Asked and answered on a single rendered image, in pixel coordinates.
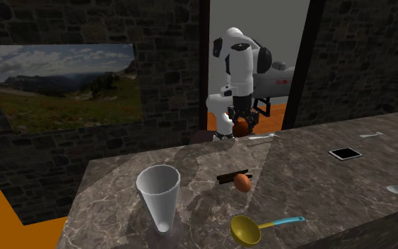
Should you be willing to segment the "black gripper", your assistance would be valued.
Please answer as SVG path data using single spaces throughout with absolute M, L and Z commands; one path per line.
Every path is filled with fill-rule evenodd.
M 233 96 L 233 106 L 228 107 L 228 117 L 233 124 L 238 123 L 238 117 L 247 117 L 249 134 L 254 134 L 253 129 L 259 122 L 259 113 L 252 109 L 252 96 Z

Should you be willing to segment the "orange-brown ball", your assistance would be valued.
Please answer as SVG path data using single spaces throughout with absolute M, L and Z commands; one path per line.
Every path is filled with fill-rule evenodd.
M 239 118 L 238 122 L 233 125 L 233 135 L 234 137 L 245 137 L 250 134 L 250 126 L 244 120 Z

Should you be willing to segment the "grey appliance on black legs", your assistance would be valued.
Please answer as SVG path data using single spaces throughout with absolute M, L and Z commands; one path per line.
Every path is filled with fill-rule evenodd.
M 265 117 L 270 116 L 271 105 L 287 103 L 295 67 L 285 62 L 273 62 L 264 74 L 254 75 L 253 109 Z

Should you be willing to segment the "dark brown flat stick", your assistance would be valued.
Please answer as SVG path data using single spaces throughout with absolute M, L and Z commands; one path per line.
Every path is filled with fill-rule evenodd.
M 247 176 L 248 178 L 252 178 L 252 174 L 248 174 L 248 171 L 249 171 L 248 169 L 245 169 L 245 170 L 235 171 L 235 172 L 232 172 L 232 173 L 227 173 L 227 174 L 223 174 L 223 175 L 218 175 L 218 176 L 216 177 L 216 179 L 217 179 L 218 183 L 221 185 L 221 184 L 226 184 L 226 183 L 231 183 L 231 182 L 233 182 L 233 181 L 234 181 L 234 177 L 235 177 L 236 175 L 239 175 L 239 174 L 245 175 L 245 176 Z

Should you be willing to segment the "brown egg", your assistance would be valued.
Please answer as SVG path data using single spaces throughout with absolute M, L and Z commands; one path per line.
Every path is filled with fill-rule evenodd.
M 250 179 L 245 174 L 235 175 L 235 177 L 233 178 L 233 183 L 237 190 L 244 193 L 249 192 L 252 187 Z

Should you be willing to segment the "tall white cup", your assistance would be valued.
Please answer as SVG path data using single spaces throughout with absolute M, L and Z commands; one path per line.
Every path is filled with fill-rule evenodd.
M 180 172 L 165 164 L 150 166 L 136 178 L 135 186 L 162 235 L 172 230 L 180 180 Z

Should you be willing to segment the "black tablet with white frame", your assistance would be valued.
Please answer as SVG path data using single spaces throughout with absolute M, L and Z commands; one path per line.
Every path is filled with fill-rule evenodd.
M 361 153 L 349 147 L 331 150 L 328 151 L 328 154 L 330 154 L 331 156 L 335 157 L 340 161 L 346 161 L 352 158 L 359 158 L 362 156 Z

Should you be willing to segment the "landscape wall picture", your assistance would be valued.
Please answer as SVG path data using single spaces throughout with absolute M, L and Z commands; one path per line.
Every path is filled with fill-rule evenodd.
M 0 107 L 16 134 L 139 121 L 133 46 L 0 45 Z

